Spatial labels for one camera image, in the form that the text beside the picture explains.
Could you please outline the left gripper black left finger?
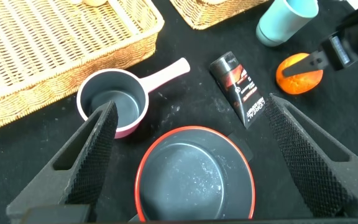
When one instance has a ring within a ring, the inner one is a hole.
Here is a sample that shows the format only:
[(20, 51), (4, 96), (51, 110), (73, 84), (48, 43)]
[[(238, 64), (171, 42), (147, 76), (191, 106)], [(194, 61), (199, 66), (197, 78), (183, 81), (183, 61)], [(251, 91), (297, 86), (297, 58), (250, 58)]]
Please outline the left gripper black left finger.
[(117, 121), (113, 101), (97, 108), (6, 207), (6, 215), (20, 218), (41, 205), (95, 205), (104, 185)]

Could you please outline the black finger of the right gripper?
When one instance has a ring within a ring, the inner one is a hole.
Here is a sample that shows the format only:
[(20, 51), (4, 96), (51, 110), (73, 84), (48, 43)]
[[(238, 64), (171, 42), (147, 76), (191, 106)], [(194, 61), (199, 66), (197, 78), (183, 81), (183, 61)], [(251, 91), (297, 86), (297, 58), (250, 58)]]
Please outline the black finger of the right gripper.
[(301, 73), (324, 70), (328, 66), (328, 58), (324, 51), (314, 51), (309, 56), (283, 70), (284, 77), (292, 77)]

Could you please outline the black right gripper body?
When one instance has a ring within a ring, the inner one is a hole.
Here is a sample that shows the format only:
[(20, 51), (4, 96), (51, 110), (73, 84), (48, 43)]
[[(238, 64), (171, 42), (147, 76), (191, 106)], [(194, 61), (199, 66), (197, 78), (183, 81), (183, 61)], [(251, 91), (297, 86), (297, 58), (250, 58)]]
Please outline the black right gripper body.
[(336, 30), (320, 43), (330, 66), (335, 70), (350, 67), (358, 61), (358, 31)]

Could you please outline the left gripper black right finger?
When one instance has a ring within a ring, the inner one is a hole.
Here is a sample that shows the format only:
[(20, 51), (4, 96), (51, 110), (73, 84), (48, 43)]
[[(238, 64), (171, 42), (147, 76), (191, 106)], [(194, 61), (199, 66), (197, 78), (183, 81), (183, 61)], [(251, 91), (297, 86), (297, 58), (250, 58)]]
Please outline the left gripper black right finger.
[(283, 98), (269, 95), (265, 114), (312, 214), (358, 217), (358, 156)]

